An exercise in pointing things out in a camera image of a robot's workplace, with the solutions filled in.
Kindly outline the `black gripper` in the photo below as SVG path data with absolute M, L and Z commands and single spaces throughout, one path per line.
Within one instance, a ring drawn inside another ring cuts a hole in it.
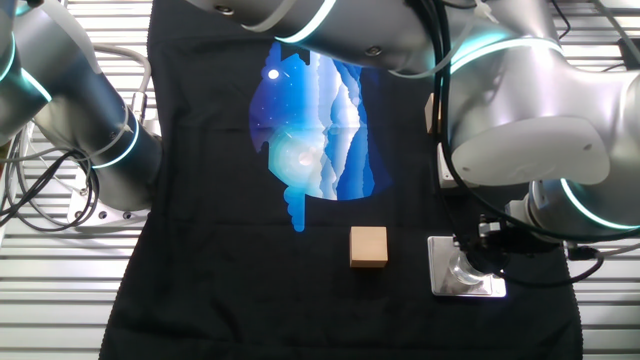
M 531 233 L 504 217 L 480 214 L 476 228 L 470 232 L 467 248 L 471 251 L 496 251 L 500 241 L 527 241 Z

